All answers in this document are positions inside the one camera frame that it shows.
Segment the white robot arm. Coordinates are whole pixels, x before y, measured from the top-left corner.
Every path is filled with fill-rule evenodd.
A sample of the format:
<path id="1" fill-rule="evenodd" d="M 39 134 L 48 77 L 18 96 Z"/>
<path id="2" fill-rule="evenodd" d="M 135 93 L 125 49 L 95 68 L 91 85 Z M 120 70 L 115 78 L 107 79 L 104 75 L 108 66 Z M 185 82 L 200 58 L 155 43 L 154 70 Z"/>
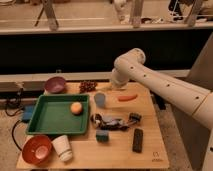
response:
<path id="1" fill-rule="evenodd" d="M 114 61 L 111 83 L 115 88 L 136 81 L 164 98 L 208 129 L 213 129 L 213 92 L 144 66 L 145 54 L 134 48 Z"/>

